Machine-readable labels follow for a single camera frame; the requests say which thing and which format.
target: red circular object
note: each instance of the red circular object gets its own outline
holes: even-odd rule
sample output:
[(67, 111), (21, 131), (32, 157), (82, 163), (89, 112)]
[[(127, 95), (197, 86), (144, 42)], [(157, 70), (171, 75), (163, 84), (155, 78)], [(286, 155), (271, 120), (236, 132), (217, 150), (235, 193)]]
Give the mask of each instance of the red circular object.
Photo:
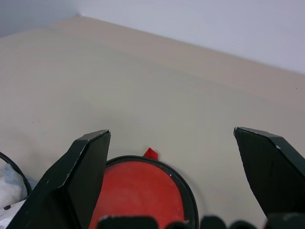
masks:
[(139, 161), (106, 168), (89, 229), (96, 229), (99, 219), (109, 215), (152, 216), (160, 229), (184, 220), (182, 198), (170, 176)]

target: red lid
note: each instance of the red lid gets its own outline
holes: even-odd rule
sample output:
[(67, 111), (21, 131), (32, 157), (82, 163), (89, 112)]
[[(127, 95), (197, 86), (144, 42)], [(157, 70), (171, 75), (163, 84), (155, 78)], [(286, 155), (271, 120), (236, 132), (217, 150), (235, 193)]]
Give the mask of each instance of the red lid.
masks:
[(160, 168), (127, 161), (106, 168), (102, 190), (89, 229), (103, 216), (152, 216), (159, 228), (183, 221), (183, 204), (176, 184)]

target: white wall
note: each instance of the white wall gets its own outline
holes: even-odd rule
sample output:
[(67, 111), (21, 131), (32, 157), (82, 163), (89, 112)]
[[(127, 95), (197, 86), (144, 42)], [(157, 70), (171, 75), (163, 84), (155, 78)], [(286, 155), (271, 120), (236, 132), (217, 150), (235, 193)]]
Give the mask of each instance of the white wall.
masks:
[(303, 0), (89, 0), (88, 17), (305, 73)]
[(0, 37), (76, 15), (74, 0), (0, 1)]

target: red tab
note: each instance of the red tab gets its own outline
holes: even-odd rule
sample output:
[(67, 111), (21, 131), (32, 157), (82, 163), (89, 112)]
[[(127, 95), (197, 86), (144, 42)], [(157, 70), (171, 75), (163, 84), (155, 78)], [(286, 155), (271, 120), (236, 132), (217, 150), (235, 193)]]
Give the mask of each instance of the red tab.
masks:
[(147, 157), (153, 160), (158, 160), (159, 155), (151, 148), (148, 148), (143, 157)]

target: black rim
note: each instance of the black rim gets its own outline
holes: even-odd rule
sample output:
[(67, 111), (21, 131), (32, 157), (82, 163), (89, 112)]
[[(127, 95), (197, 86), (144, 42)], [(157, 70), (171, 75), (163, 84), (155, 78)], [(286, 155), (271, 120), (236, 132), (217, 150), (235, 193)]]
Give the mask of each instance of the black rim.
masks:
[(126, 162), (126, 161), (141, 161), (154, 166), (157, 166), (163, 170), (176, 184), (182, 199), (184, 220), (187, 224), (193, 228), (197, 229), (199, 227), (198, 209), (194, 195), (188, 186), (187, 182), (170, 166), (156, 160), (152, 160), (142, 156), (120, 156), (107, 161), (106, 168), (113, 166), (115, 164)]

